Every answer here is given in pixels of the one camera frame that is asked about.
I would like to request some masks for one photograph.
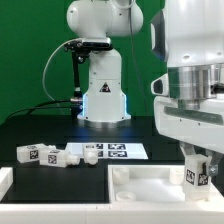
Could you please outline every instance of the black table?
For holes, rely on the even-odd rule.
[[[109,203],[109,164],[184,164],[178,141],[159,135],[153,117],[133,117],[127,127],[95,129],[78,125],[70,116],[22,115],[2,124],[0,136],[0,167],[14,168],[14,183],[2,203]],[[95,166],[81,160],[67,168],[20,164],[16,159],[17,146],[44,143],[65,148],[68,142],[142,143],[149,159],[100,159]],[[222,193],[223,172],[220,168],[213,180]]]

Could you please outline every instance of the metal bracket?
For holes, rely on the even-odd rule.
[[[208,156],[208,161],[206,163],[207,175],[211,177],[217,176],[219,171],[218,164],[222,159],[223,154],[206,149],[206,155]]]

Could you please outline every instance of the cable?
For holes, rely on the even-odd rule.
[[[134,46],[134,38],[133,38],[133,30],[132,30],[132,21],[131,21],[132,20],[131,8],[129,8],[129,19],[130,19],[132,58],[133,58],[133,62],[134,62],[136,76],[137,76],[137,79],[138,79],[138,84],[139,84],[139,87],[140,87],[140,92],[141,92],[141,95],[142,95],[142,98],[143,98],[143,101],[144,101],[145,112],[146,112],[146,115],[149,116],[148,107],[147,107],[147,103],[146,103],[146,96],[145,96],[144,88],[143,88],[143,85],[142,85],[142,83],[143,83],[142,82],[142,77],[141,77],[141,73],[139,71],[138,63],[137,63],[136,56],[135,56],[136,54],[135,54],[135,46]]]
[[[30,107],[30,108],[25,108],[25,109],[22,109],[22,110],[15,111],[14,113],[12,113],[8,117],[6,117],[5,121],[7,121],[9,118],[13,117],[15,114],[18,114],[18,113],[21,113],[21,112],[24,112],[24,111],[27,111],[27,110],[50,110],[50,109],[61,109],[61,108],[71,109],[71,107],[60,107],[60,108],[58,108],[58,106],[57,107]]]
[[[46,74],[47,74],[47,70],[48,70],[48,67],[49,67],[49,64],[52,60],[52,58],[55,56],[55,54],[67,43],[70,43],[71,41],[74,41],[75,39],[73,40],[69,40],[69,41],[66,41],[64,42],[63,44],[61,44],[52,54],[51,56],[49,57],[48,61],[47,61],[47,64],[45,65],[45,68],[44,68],[44,72],[43,72],[43,76],[42,76],[42,86],[43,86],[43,89],[44,89],[44,92],[45,94],[48,96],[48,98],[50,98],[51,100],[55,101],[55,99],[51,96],[51,94],[48,92],[47,90],[47,87],[46,87],[46,84],[45,84],[45,80],[46,80]]]
[[[48,102],[44,102],[44,103],[40,103],[38,105],[36,105],[34,108],[36,107],[44,107],[47,105],[51,105],[51,104],[58,104],[58,103],[70,103],[70,100],[55,100],[55,101],[48,101]],[[29,115],[31,114],[33,111],[35,111],[35,109],[31,109],[30,111],[28,111],[26,114]]]
[[[135,4],[136,0],[131,0],[130,4],[127,6],[118,5],[115,0],[112,0],[112,2],[118,9],[130,9]]]

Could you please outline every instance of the green backdrop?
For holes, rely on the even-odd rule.
[[[66,22],[72,0],[0,1],[0,123],[12,112],[48,101],[42,88],[42,73],[51,53],[75,36]],[[166,71],[166,66],[151,53],[150,20],[164,6],[164,0],[137,0],[144,14],[144,25],[134,36],[135,55],[147,98],[148,114],[153,115],[150,83]],[[112,38],[123,58],[122,89],[128,97],[128,112],[146,115],[144,101],[133,66],[131,39]],[[88,63],[80,66],[82,91],[88,88]],[[60,51],[53,59],[46,85],[55,99],[73,94],[70,53]],[[41,111],[38,113],[56,113]]]

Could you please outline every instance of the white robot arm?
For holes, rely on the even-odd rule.
[[[224,153],[224,95],[217,91],[224,63],[223,9],[224,0],[166,0],[151,24],[153,51],[168,68],[151,85],[159,95],[156,126],[181,142],[185,192],[196,199],[206,195],[201,192],[208,191]],[[196,155],[193,145],[205,148],[208,157]]]
[[[110,43],[108,36],[137,33],[143,15],[135,0],[79,0],[67,12],[68,25],[88,46]],[[121,56],[116,50],[90,53],[89,89],[78,121],[92,127],[116,127],[130,120],[121,91]]]

